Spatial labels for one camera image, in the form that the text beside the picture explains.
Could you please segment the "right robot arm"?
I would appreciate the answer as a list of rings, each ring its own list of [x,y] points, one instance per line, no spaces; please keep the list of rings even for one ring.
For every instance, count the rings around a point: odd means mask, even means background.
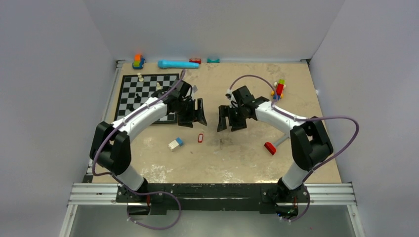
[[[284,201],[291,200],[308,173],[334,152],[323,123],[317,117],[289,114],[265,97],[254,97],[246,86],[227,93],[226,97],[230,104],[218,107],[218,132],[228,127],[231,131],[245,129],[246,120],[253,119],[271,125],[290,140],[293,163],[279,179],[276,194]]]

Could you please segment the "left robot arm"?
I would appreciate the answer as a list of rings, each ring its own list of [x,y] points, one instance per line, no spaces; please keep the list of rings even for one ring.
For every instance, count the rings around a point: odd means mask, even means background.
[[[176,80],[172,86],[155,91],[146,102],[127,116],[112,123],[102,121],[95,129],[89,157],[93,165],[106,169],[128,189],[135,202],[146,199],[148,181],[131,165],[131,142],[148,126],[168,114],[177,114],[177,124],[207,125],[202,98],[194,98],[192,85]]]

